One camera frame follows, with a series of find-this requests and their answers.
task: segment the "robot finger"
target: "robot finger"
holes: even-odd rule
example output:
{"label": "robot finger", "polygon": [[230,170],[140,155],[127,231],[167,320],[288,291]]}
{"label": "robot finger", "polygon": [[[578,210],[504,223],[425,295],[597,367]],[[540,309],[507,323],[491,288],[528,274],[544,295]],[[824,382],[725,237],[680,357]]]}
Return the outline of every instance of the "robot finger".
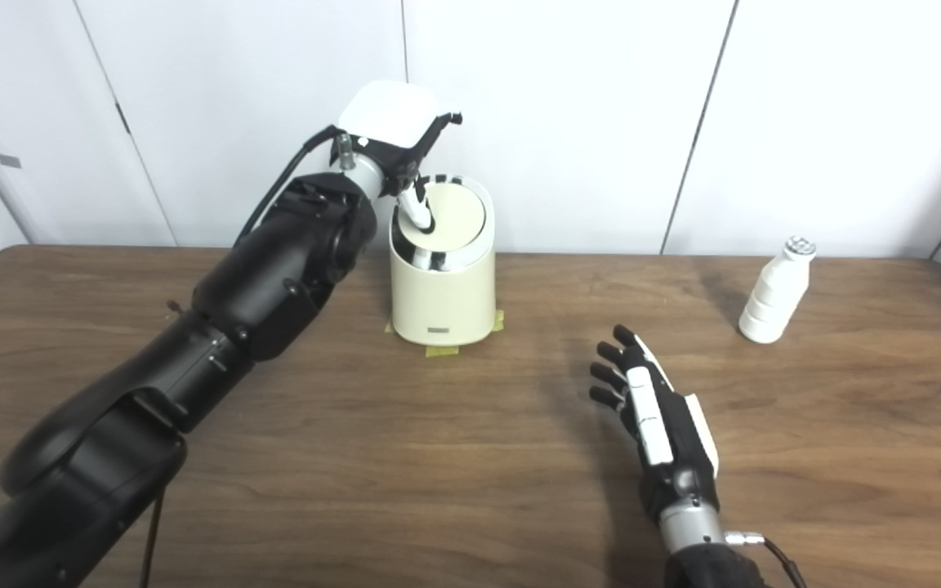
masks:
{"label": "robot finger", "polygon": [[635,335],[630,328],[623,327],[622,324],[617,324],[616,327],[613,328],[612,336],[620,343],[623,343],[624,347],[638,346],[638,336]]}
{"label": "robot finger", "polygon": [[609,384],[609,386],[612,386],[615,390],[623,390],[623,388],[627,387],[627,379],[625,379],[620,372],[616,372],[615,369],[610,368],[608,365],[603,365],[596,361],[591,363],[591,376],[597,377],[598,380]]}
{"label": "robot finger", "polygon": [[598,355],[611,361],[612,364],[619,365],[620,360],[623,358],[623,350],[607,341],[601,341],[598,343]]}
{"label": "robot finger", "polygon": [[609,388],[591,386],[590,397],[591,401],[608,406],[616,412],[619,412],[621,409],[623,409],[623,397],[621,397],[619,394],[616,394],[616,392],[609,390]]}

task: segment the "bottle cap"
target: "bottle cap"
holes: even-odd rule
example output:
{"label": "bottle cap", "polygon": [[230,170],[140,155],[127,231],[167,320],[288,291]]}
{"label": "bottle cap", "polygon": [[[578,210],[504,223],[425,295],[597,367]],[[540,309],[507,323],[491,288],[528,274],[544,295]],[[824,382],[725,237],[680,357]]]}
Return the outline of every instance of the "bottle cap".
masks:
{"label": "bottle cap", "polygon": [[807,238],[803,237],[789,238],[787,240],[787,246],[785,247],[785,250],[787,250],[787,253],[795,254],[795,256],[815,256],[815,244],[808,241]]}

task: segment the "silver joint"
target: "silver joint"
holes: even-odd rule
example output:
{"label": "silver joint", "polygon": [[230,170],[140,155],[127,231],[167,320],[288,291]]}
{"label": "silver joint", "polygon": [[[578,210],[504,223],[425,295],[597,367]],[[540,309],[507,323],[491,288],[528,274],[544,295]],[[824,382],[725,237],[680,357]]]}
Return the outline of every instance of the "silver joint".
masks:
{"label": "silver joint", "polygon": [[791,237],[787,241],[787,250],[798,256],[811,256],[815,253],[815,244],[803,237]]}
{"label": "silver joint", "polygon": [[760,532],[727,531],[725,543],[742,547],[743,545],[764,545],[765,536]]}
{"label": "silver joint", "polygon": [[350,135],[344,133],[337,137],[337,152],[340,157],[340,169],[344,172],[355,168],[355,146],[350,142]]}
{"label": "silver joint", "polygon": [[692,545],[725,543],[717,509],[699,499],[685,498],[666,507],[660,513],[660,532],[672,554]]}

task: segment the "cream trash can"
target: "cream trash can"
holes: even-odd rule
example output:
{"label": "cream trash can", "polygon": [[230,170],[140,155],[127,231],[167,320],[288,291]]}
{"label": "cream trash can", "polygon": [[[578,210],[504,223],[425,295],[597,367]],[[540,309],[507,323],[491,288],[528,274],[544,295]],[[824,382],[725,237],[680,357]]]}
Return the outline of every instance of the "cream trash can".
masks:
{"label": "cream trash can", "polygon": [[496,321],[496,217],[485,188],[433,176],[430,234],[395,208],[391,221],[392,323],[403,339],[429,346],[475,343]]}

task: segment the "metal connector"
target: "metal connector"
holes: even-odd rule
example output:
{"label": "metal connector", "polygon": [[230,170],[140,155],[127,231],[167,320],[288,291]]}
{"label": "metal connector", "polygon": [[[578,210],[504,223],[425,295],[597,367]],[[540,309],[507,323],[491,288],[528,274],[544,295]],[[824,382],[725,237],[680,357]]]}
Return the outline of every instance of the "metal connector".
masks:
{"label": "metal connector", "polygon": [[337,137],[337,157],[340,159],[340,170],[349,172],[355,168],[355,146],[350,142],[350,135],[344,133]]}
{"label": "metal connector", "polygon": [[725,543],[737,547],[743,545],[764,545],[765,536],[760,532],[725,531]]}

